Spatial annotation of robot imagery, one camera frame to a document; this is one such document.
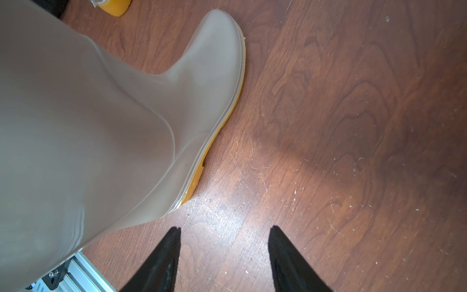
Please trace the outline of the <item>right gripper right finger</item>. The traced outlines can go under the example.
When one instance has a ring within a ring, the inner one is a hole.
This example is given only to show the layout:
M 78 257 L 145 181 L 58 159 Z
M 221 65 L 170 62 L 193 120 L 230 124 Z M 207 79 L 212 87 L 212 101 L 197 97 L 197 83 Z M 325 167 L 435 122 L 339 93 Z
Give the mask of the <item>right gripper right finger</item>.
M 270 230 L 268 251 L 277 292 L 332 292 L 278 226 Z

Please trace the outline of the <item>beige rain boot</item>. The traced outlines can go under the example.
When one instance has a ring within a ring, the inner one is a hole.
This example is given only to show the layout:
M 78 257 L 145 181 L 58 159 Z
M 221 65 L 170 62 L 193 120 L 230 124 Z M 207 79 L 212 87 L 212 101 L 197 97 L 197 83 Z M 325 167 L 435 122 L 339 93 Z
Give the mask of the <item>beige rain boot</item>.
M 94 7 L 99 7 L 106 13 L 121 17 L 128 10 L 131 0 L 90 0 Z
M 245 63 L 242 31 L 222 10 L 153 75 L 32 1 L 2 1 L 1 290 L 186 202 Z

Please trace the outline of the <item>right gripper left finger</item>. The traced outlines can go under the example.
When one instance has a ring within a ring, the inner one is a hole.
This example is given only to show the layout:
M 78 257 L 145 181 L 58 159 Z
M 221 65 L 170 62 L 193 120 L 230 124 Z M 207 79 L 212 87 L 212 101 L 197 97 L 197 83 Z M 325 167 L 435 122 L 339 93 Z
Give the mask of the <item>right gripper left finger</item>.
M 137 270 L 120 289 L 121 292 L 172 292 L 181 249 L 181 229 L 172 227 Z

